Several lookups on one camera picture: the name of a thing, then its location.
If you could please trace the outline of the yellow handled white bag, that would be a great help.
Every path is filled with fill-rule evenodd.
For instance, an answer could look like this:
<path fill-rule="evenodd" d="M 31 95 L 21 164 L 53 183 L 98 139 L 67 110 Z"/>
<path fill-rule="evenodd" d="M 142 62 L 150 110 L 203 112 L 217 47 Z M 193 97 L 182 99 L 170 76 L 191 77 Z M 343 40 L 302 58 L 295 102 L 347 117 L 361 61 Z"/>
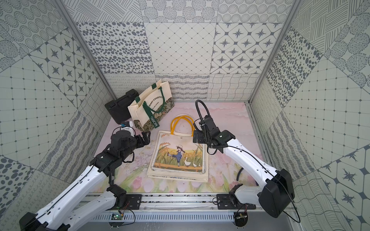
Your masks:
<path fill-rule="evenodd" d="M 180 122 L 190 125 L 191 133 L 176 132 Z M 186 114 L 175 117 L 169 131 L 159 131 L 154 149 L 151 169 L 161 172 L 190 174 L 206 173 L 204 145 L 193 142 L 194 119 Z"/>

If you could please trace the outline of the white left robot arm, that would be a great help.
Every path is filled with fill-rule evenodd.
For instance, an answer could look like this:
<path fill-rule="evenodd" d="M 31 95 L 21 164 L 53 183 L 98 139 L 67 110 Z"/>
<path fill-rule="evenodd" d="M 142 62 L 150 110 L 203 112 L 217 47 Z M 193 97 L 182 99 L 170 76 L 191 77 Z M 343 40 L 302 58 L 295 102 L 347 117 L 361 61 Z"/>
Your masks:
<path fill-rule="evenodd" d="M 127 192 L 110 182 L 107 191 L 76 209 L 79 202 L 100 182 L 112 178 L 123 163 L 132 163 L 135 149 L 150 144 L 150 132 L 136 135 L 134 129 L 120 130 L 111 142 L 95 156 L 85 171 L 59 196 L 36 213 L 28 212 L 19 221 L 22 231 L 75 231 L 108 209 L 126 208 Z"/>

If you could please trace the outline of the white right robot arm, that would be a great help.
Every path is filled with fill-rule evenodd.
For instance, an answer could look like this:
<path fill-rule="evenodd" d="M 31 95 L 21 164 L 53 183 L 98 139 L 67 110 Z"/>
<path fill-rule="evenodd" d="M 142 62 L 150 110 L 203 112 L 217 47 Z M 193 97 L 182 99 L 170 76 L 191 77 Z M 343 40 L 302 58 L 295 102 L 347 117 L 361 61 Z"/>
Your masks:
<path fill-rule="evenodd" d="M 243 204 L 260 206 L 267 214 L 277 218 L 293 203 L 294 189 L 290 173 L 265 163 L 251 153 L 231 132 L 220 131 L 211 116 L 197 119 L 199 126 L 193 132 L 194 143 L 226 155 L 239 164 L 258 184 L 252 190 L 237 184 L 229 191 L 229 201 L 235 208 Z"/>

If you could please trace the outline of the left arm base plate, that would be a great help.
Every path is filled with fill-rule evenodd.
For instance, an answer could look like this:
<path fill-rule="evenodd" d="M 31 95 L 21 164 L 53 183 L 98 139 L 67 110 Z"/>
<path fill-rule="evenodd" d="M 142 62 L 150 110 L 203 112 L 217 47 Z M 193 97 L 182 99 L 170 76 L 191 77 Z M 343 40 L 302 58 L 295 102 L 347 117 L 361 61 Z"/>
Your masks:
<path fill-rule="evenodd" d="M 139 210 L 142 201 L 141 194 L 122 194 L 116 197 L 113 209 Z"/>

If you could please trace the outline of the starry night canvas tote bag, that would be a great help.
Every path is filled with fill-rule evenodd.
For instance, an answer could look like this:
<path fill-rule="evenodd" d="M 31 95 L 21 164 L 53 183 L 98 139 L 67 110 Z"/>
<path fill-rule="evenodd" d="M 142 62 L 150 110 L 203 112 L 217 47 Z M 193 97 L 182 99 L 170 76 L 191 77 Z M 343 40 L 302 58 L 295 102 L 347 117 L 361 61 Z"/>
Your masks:
<path fill-rule="evenodd" d="M 189 166 L 178 166 L 156 162 L 153 166 L 149 167 L 147 175 L 151 178 L 168 180 L 207 182 L 209 169 L 205 166 L 194 167 L 192 163 Z"/>

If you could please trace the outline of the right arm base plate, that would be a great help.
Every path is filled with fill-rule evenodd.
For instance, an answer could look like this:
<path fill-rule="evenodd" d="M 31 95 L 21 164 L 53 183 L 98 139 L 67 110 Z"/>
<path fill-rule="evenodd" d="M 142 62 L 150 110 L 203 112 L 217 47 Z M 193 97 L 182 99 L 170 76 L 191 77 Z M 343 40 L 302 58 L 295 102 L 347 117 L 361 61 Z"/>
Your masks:
<path fill-rule="evenodd" d="M 256 205 L 253 204 L 242 204 L 234 196 L 229 194 L 217 194 L 215 201 L 219 210 L 232 210 L 232 209 L 256 209 Z"/>

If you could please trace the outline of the green handled exhibition tote bag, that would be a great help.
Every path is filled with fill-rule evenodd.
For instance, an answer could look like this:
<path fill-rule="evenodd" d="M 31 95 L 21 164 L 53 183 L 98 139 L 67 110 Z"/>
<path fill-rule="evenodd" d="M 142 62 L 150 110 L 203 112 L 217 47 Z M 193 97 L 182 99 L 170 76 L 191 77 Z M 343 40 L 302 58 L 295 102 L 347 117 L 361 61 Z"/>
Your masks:
<path fill-rule="evenodd" d="M 128 106 L 134 126 L 149 132 L 160 126 L 160 121 L 174 107 L 169 82 L 157 81 Z"/>

